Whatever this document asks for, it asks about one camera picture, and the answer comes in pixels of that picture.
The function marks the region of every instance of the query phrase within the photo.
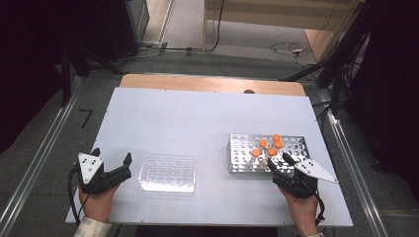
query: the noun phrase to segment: transparent tray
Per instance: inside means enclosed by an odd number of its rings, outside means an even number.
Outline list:
[[[147,155],[138,180],[145,191],[193,193],[195,171],[196,160],[193,157]]]
[[[262,152],[254,163],[250,163],[253,149],[259,149],[259,141],[266,140],[271,147],[272,135],[230,134],[228,143],[228,171],[230,173],[270,173],[266,166],[266,154]],[[280,148],[272,161],[277,169],[286,174],[293,174],[293,166],[284,161],[283,153],[287,152],[297,162],[310,158],[303,136],[281,135],[283,147]]]

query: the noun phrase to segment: table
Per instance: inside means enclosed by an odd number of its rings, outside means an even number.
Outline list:
[[[287,94],[278,95],[271,86]],[[262,95],[242,94],[243,89]],[[202,226],[293,224],[286,200],[269,177],[228,174],[226,147],[229,133],[303,135],[311,157],[334,174],[311,104],[303,94],[302,87],[291,82],[125,76],[95,142],[105,159],[105,170],[121,166],[126,153],[132,154],[133,177],[117,191],[110,221]],[[280,109],[271,110],[273,106]],[[249,113],[249,108],[257,108],[263,116]],[[137,179],[145,154],[195,157],[195,193],[143,191]],[[326,205],[323,225],[351,226],[340,187],[319,181],[319,191]],[[67,221],[74,221],[71,212]]]
[[[222,21],[305,29],[312,51],[323,60],[336,40],[358,15],[362,0],[228,0]],[[218,20],[221,0],[206,0],[203,49],[207,20]]]

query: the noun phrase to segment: orange cap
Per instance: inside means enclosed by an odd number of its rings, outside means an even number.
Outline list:
[[[268,149],[268,155],[275,156],[277,154],[277,151],[274,148]]]
[[[258,157],[260,154],[261,154],[261,152],[258,149],[252,150],[252,156],[253,157]]]
[[[259,141],[259,147],[265,148],[266,147],[266,140]]]
[[[272,139],[273,139],[274,141],[279,141],[279,140],[281,140],[281,137],[280,137],[278,134],[274,134],[274,135],[272,136]]]
[[[274,146],[275,146],[275,148],[280,149],[283,146],[283,142],[276,141],[276,142],[274,142]]]

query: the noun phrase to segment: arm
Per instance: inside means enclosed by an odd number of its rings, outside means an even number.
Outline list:
[[[111,215],[113,199],[115,191],[119,186],[111,188],[104,194],[90,195],[84,194],[79,187],[80,203],[86,199],[83,206],[84,217],[81,221],[74,237],[79,236],[94,236],[105,237],[111,228],[108,224],[109,216]]]
[[[303,236],[317,236],[317,228],[315,225],[316,210],[318,201],[315,197],[306,199],[295,198],[289,193],[279,188],[281,193],[286,198],[290,214],[298,229],[299,235]]]

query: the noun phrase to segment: hand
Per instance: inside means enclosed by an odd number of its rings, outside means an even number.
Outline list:
[[[295,226],[298,229],[299,235],[308,236],[316,234],[317,228],[315,225],[315,218],[318,205],[317,198],[312,196],[306,199],[300,199],[293,197],[281,188],[279,189],[288,202],[290,214],[293,223],[295,223]]]
[[[107,223],[109,221],[109,216],[111,215],[114,194],[118,187],[119,186],[115,186],[103,194],[88,195],[84,194],[79,186],[80,203],[83,203],[87,198],[87,201],[83,206],[85,216]]]

